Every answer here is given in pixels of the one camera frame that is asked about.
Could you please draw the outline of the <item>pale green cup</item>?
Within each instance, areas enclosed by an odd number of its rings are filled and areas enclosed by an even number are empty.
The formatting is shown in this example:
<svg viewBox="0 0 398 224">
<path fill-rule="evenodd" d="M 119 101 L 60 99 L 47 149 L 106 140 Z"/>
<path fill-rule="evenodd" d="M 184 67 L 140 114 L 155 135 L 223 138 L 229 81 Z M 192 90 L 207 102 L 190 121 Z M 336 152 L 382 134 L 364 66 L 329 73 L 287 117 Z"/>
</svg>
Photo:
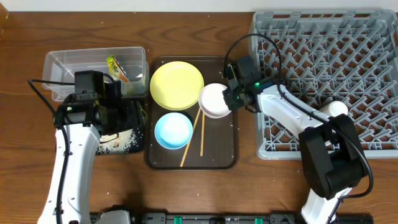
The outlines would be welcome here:
<svg viewBox="0 0 398 224">
<path fill-rule="evenodd" d="M 348 114 L 348 107 L 342 101 L 332 101 L 331 103 L 320 108 L 319 111 L 330 116 L 338 116 L 341 114 Z"/>
</svg>

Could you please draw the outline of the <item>pile of white rice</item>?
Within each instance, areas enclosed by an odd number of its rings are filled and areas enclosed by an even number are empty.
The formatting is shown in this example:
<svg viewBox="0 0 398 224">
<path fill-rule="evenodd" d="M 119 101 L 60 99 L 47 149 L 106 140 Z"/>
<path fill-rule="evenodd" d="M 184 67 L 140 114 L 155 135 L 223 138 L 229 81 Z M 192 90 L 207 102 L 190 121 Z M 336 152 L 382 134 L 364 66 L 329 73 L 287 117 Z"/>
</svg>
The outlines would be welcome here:
<svg viewBox="0 0 398 224">
<path fill-rule="evenodd" d="M 97 155 L 131 154 L 142 151 L 144 148 L 144 131 L 141 128 L 130 129 L 100 138 Z"/>
</svg>

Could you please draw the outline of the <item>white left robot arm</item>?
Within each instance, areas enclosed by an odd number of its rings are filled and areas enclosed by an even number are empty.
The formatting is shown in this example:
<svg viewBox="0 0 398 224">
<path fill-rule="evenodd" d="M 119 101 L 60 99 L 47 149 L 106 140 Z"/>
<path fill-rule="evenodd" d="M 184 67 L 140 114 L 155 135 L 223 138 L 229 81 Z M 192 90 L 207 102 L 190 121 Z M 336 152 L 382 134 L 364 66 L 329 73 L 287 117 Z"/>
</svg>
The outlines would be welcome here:
<svg viewBox="0 0 398 224">
<path fill-rule="evenodd" d="M 122 98 L 121 81 L 105 82 L 106 77 L 94 70 L 76 72 L 74 93 L 50 110 L 56 157 L 39 223 L 91 223 L 91 175 L 101 136 L 146 125 L 141 102 Z"/>
</svg>

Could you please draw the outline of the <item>light blue bowl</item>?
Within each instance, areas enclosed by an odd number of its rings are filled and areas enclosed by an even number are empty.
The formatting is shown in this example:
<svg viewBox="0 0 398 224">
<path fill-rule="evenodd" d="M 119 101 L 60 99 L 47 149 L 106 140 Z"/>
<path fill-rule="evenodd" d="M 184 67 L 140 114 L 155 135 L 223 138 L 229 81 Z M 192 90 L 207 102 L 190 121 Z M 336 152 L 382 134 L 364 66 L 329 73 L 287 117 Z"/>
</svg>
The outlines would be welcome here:
<svg viewBox="0 0 398 224">
<path fill-rule="evenodd" d="M 182 113 L 167 113 L 155 124 L 156 141 L 170 150 L 180 149 L 187 145 L 193 132 L 193 124 Z"/>
</svg>

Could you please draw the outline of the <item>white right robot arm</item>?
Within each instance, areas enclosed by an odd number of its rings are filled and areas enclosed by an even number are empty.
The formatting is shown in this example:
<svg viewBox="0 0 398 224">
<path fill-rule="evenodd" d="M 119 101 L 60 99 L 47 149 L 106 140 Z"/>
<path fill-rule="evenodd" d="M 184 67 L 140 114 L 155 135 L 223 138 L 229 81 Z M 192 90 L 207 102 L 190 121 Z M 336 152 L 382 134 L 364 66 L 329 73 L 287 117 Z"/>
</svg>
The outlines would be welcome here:
<svg viewBox="0 0 398 224">
<path fill-rule="evenodd" d="M 331 116 L 305 104 L 284 85 L 263 78 L 250 56 L 224 63 L 223 91 L 229 110 L 245 107 L 274 118 L 299 141 L 305 179 L 310 193 L 301 215 L 306 223 L 331 223 L 343 199 L 363 177 L 371 178 L 353 120 Z"/>
</svg>

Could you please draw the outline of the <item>pink bowl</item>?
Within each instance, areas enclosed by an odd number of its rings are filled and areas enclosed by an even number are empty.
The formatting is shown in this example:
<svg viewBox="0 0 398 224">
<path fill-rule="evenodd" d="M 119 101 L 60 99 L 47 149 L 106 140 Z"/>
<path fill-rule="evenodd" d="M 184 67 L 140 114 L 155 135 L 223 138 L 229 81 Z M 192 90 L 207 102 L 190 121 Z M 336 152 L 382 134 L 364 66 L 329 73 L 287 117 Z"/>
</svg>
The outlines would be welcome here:
<svg viewBox="0 0 398 224">
<path fill-rule="evenodd" d="M 227 86 L 220 83 L 206 85 L 200 92 L 198 104 L 204 114 L 212 119 L 220 119 L 231 113 L 223 96 Z"/>
</svg>

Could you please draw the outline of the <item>green pandan cake wrapper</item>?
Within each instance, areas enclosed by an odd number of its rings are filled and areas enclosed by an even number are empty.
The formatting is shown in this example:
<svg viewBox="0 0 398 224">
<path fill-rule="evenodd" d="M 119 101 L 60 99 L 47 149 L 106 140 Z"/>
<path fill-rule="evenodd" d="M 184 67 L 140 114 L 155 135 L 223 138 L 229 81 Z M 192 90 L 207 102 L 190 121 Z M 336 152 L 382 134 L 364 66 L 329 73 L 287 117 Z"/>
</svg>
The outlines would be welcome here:
<svg viewBox="0 0 398 224">
<path fill-rule="evenodd" d="M 122 66 L 120 66 L 120 64 L 113 55 L 108 56 L 106 58 L 106 62 L 108 65 L 108 70 L 110 72 L 110 75 L 115 80 L 122 80 L 125 83 L 129 82 L 126 72 L 123 70 Z"/>
</svg>

